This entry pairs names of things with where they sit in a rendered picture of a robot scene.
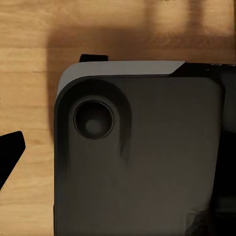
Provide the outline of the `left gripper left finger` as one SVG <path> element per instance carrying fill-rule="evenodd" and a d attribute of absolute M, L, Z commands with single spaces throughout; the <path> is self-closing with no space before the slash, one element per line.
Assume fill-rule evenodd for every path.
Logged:
<path fill-rule="evenodd" d="M 0 190 L 26 149 L 21 131 L 0 136 Z"/>

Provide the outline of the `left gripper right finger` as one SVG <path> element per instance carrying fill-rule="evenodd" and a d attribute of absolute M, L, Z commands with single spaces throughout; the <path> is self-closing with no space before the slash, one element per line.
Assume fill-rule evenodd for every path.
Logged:
<path fill-rule="evenodd" d="M 236 133 L 224 131 L 220 148 L 236 170 Z"/>

